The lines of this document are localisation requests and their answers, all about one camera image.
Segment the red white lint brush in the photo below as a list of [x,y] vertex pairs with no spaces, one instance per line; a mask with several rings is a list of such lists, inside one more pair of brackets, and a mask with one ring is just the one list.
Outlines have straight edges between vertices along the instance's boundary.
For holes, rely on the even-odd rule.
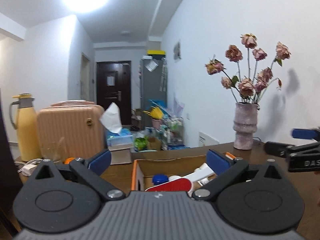
[[181,178],[150,187],[145,190],[145,192],[176,192],[176,191],[185,191],[191,193],[194,188],[194,183],[208,178],[214,175],[214,171],[210,167],[204,169],[198,169],[197,171],[190,173]]

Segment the white bottle cap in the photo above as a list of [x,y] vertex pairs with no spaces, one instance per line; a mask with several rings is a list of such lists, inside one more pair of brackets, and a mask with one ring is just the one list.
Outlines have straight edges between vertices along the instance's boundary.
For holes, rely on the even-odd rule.
[[178,175],[174,175],[174,176],[170,176],[169,177],[169,181],[174,181],[174,180],[177,180],[177,179],[180,179],[181,176],[178,176]]

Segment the blue bottle cap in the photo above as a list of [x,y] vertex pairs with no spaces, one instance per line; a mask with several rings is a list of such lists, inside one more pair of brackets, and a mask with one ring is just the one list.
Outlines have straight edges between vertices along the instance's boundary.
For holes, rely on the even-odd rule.
[[152,177],[152,183],[153,185],[161,185],[163,183],[166,183],[169,181],[169,177],[164,174],[156,174]]

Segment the white box under tissues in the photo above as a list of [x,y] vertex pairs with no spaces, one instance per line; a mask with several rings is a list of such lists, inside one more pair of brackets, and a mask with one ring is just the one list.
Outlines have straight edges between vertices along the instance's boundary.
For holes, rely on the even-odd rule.
[[120,145],[109,148],[111,152],[111,165],[121,165],[132,163],[132,146]]

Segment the orange fruit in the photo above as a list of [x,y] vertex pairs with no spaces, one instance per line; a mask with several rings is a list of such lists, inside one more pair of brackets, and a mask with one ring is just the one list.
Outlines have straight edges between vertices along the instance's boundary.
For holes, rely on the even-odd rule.
[[70,158],[67,158],[65,161],[64,161],[64,164],[69,164],[71,161],[73,161],[75,158],[74,157],[70,157]]

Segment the blue tissue pack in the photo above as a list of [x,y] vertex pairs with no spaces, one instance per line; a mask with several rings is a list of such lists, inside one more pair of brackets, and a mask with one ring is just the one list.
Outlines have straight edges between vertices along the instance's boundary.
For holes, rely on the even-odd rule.
[[99,120],[106,129],[105,138],[108,148],[116,149],[133,145],[133,135],[128,128],[123,127],[120,109],[114,102],[109,105]]

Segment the red cardboard box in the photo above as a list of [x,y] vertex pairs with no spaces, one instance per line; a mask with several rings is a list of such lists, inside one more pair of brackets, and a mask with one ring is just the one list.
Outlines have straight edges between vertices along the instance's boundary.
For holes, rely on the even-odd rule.
[[[152,177],[156,174],[164,174],[168,177],[174,175],[183,177],[206,167],[209,167],[206,163],[206,155],[162,160],[135,160],[133,162],[131,190],[145,191],[153,187]],[[217,175],[214,174],[201,181],[195,182],[193,191],[208,184],[216,177]]]

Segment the pink ceramic vase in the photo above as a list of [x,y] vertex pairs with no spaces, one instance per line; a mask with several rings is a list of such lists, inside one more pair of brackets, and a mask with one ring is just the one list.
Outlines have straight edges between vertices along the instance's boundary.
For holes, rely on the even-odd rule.
[[258,106],[255,103],[236,103],[234,125],[234,148],[251,150],[253,134],[257,131]]

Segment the clear drinking glass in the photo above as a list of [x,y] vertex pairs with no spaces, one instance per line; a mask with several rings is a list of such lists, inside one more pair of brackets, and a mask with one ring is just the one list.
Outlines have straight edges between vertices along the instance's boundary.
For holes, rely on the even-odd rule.
[[61,137],[56,142],[51,142],[41,148],[43,159],[49,159],[55,163],[62,163],[65,159],[65,138]]

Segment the pink ribbed suitcase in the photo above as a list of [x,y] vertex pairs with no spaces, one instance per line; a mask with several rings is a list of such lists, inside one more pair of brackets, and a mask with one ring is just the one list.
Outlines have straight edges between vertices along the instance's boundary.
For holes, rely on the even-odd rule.
[[90,158],[105,148],[103,107],[89,101],[64,101],[40,110],[37,132],[40,147],[65,138],[65,159]]

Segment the dried pink roses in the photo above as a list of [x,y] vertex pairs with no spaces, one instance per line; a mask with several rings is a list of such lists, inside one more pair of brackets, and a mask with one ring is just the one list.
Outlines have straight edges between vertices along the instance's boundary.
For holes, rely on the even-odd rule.
[[258,47],[257,37],[252,33],[240,36],[241,44],[246,49],[246,56],[234,44],[229,45],[225,51],[225,58],[236,64],[237,72],[234,75],[227,74],[225,64],[215,56],[204,65],[208,75],[222,74],[221,85],[230,90],[237,103],[251,103],[258,105],[266,90],[272,83],[277,83],[277,89],[282,89],[282,81],[273,75],[273,65],[283,65],[283,61],[291,58],[291,52],[285,44],[277,42],[275,55],[271,64],[262,70],[258,69],[258,63],[268,57],[266,51]]

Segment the yellow watering can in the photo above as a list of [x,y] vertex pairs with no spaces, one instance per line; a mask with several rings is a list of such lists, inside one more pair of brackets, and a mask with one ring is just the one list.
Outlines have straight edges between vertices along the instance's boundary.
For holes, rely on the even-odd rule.
[[156,119],[156,120],[163,119],[163,115],[164,115],[162,110],[158,106],[157,107],[151,107],[150,111],[143,111],[143,113],[147,114],[152,119]]

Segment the dark entrance door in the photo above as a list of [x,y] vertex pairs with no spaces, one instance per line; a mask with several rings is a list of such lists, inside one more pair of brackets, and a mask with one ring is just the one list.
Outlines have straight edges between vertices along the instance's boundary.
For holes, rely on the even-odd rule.
[[115,103],[121,123],[131,125],[131,62],[108,61],[97,63],[97,104],[107,109]]

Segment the yellow thermos jug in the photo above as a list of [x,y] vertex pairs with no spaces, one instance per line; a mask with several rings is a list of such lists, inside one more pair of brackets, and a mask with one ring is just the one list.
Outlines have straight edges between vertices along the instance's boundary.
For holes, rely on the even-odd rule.
[[37,137],[37,114],[33,106],[34,98],[30,93],[12,97],[17,99],[9,106],[10,122],[17,134],[17,143],[21,159],[30,161],[41,158],[41,149]]

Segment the grey refrigerator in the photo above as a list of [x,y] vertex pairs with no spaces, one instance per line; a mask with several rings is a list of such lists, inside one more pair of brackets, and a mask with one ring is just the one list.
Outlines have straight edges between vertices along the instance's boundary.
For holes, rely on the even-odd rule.
[[164,55],[144,55],[140,60],[140,106],[147,110],[155,102],[167,105],[167,68]]

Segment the yellow box on refrigerator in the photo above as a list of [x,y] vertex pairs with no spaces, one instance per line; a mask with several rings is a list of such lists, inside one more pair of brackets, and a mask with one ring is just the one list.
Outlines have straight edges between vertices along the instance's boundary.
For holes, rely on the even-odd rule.
[[148,55],[166,55],[163,50],[147,50]]

